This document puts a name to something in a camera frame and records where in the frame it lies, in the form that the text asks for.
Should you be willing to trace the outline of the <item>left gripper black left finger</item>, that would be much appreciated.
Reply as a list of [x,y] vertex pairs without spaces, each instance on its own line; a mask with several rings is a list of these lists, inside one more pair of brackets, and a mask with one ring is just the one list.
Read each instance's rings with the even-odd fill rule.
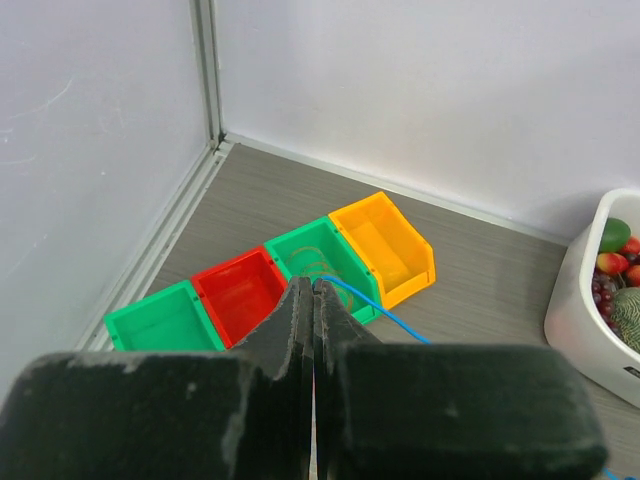
[[221,352],[59,352],[17,377],[1,410],[5,479],[305,479],[313,293]]

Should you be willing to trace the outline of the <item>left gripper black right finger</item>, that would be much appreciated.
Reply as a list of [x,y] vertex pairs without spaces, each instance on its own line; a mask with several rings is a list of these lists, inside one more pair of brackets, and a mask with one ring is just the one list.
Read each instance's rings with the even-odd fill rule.
[[591,479],[609,453],[579,374],[531,345],[384,343],[314,293],[322,479]]

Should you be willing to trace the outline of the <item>green plastic bin at end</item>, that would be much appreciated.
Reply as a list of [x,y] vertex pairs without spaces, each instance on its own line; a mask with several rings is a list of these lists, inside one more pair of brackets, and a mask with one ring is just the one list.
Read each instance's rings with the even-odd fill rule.
[[119,351],[215,351],[225,345],[188,280],[111,312],[104,322]]

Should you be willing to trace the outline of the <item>red plastic bin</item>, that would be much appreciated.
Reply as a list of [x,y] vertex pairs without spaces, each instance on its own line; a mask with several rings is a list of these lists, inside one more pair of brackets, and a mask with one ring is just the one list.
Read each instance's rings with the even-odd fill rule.
[[191,283],[226,348],[254,330],[287,288],[263,246],[197,273]]

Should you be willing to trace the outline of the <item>green plastic bin beside yellow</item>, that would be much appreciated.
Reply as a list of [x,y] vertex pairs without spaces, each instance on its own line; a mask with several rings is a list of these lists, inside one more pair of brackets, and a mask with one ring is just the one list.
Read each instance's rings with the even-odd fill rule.
[[379,302],[374,275],[328,216],[321,217],[264,243],[287,280],[293,276],[338,278],[366,298]]

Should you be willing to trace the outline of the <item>white plastic fruit basket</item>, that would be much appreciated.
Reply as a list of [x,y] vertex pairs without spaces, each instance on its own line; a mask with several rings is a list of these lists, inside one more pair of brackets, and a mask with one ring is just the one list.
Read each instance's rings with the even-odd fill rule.
[[631,405],[639,405],[639,353],[606,325],[591,281],[606,220],[639,231],[639,192],[615,189],[601,198],[591,223],[568,246],[544,320],[547,342],[583,375]]

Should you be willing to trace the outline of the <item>red and yellow peaches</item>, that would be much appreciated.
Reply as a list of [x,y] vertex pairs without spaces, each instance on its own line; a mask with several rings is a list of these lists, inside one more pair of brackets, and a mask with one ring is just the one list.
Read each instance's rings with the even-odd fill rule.
[[617,252],[600,253],[596,270],[621,286],[639,286],[639,238],[631,236]]

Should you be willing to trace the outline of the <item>green lime fruit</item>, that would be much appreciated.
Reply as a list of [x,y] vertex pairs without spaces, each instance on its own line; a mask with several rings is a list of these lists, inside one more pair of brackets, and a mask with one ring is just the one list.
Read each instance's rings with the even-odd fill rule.
[[631,237],[629,225],[615,217],[608,217],[602,232],[599,249],[600,253],[616,253],[620,251]]

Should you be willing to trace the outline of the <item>aluminium frame post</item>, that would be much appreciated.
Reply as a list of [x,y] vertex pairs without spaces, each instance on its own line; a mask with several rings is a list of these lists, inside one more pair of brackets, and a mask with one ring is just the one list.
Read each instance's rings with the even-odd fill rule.
[[199,83],[203,100],[207,144],[217,150],[225,139],[219,88],[215,2],[191,0],[192,19]]

